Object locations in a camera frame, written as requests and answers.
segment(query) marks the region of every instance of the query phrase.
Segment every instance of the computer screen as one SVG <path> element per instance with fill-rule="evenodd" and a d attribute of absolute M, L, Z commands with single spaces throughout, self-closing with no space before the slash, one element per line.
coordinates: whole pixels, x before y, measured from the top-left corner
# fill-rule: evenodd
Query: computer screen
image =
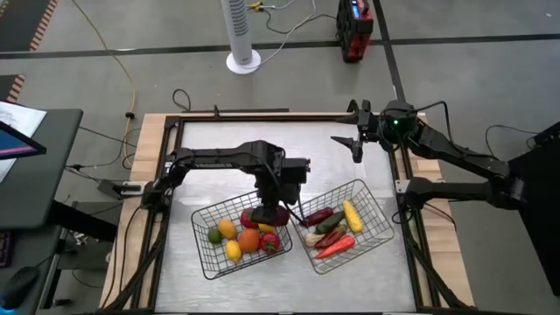
<path fill-rule="evenodd" d="M 46 149 L 9 125 L 0 122 L 0 160 L 44 154 Z"/>
<path fill-rule="evenodd" d="M 37 149 L 17 139 L 11 134 L 0 130 L 0 158 L 19 153 L 33 153 Z"/>

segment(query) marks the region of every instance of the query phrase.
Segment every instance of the wire basket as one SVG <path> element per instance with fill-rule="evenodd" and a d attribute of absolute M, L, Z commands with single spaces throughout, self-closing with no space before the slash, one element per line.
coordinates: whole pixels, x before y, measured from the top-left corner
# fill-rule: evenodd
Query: wire basket
<path fill-rule="evenodd" d="M 208 230 L 210 228 L 217 228 L 218 222 L 221 219 L 231 220 L 235 224 L 237 232 L 240 233 L 245 228 L 240 222 L 242 211 L 260 204 L 261 200 L 257 197 L 255 191 L 192 213 L 191 221 L 194 239 L 199 249 L 200 265 L 206 279 L 214 280 L 290 251 L 291 238 L 286 226 L 275 227 L 274 232 L 280 238 L 280 247 L 276 253 L 267 254 L 264 250 L 259 249 L 253 253 L 243 253 L 238 262 L 232 262 L 226 256 L 227 239 L 222 240 L 221 244 L 215 245 L 208 240 Z"/>
<path fill-rule="evenodd" d="M 344 200 L 348 200 L 354 205 L 361 221 L 364 224 L 363 231 L 360 233 L 354 233 L 348 229 L 346 234 L 351 235 L 355 239 L 356 243 L 352 248 L 345 252 L 338 253 L 324 259 L 314 259 L 313 257 L 315 257 L 320 250 L 305 246 L 304 237 L 308 233 L 313 233 L 316 226 L 309 228 L 303 227 L 299 225 L 298 222 L 292 220 L 292 223 L 297 231 L 297 235 L 299 236 L 305 252 L 311 261 L 311 265 L 320 275 L 324 275 L 325 273 L 350 262 L 354 258 L 367 253 L 369 250 L 382 245 L 384 242 L 392 239 L 394 235 L 393 228 L 383 214 L 383 211 L 377 203 L 374 195 L 369 191 L 366 184 L 359 179 L 353 180 L 331 190 L 330 192 L 318 196 L 315 199 L 305 202 L 302 205 L 304 216 L 326 207 L 331 207 L 335 213 L 343 211 L 342 201 Z"/>

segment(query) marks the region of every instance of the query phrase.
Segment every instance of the white tower fan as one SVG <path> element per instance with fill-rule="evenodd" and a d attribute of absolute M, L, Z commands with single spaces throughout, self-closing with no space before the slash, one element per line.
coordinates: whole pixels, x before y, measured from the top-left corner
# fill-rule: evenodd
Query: white tower fan
<path fill-rule="evenodd" d="M 261 64 L 261 56 L 251 47 L 246 0 L 221 0 L 231 53 L 226 64 L 236 74 L 250 74 Z"/>

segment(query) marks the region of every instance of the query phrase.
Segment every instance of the orange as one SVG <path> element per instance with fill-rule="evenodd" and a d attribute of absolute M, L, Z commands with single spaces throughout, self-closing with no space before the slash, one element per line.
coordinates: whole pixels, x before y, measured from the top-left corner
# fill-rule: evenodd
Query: orange
<path fill-rule="evenodd" d="M 259 231 L 254 228 L 246 228 L 239 234 L 239 247 L 246 253 L 254 252 L 259 249 Z"/>

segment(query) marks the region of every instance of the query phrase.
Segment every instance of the yellow squash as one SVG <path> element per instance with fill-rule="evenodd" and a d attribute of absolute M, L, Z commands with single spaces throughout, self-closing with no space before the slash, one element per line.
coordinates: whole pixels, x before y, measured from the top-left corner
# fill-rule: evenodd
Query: yellow squash
<path fill-rule="evenodd" d="M 346 222 L 352 230 L 352 232 L 358 233 L 364 229 L 364 224 L 361 222 L 360 216 L 356 211 L 356 208 L 348 200 L 342 202 L 342 207 L 344 208 L 344 215 L 346 216 Z"/>

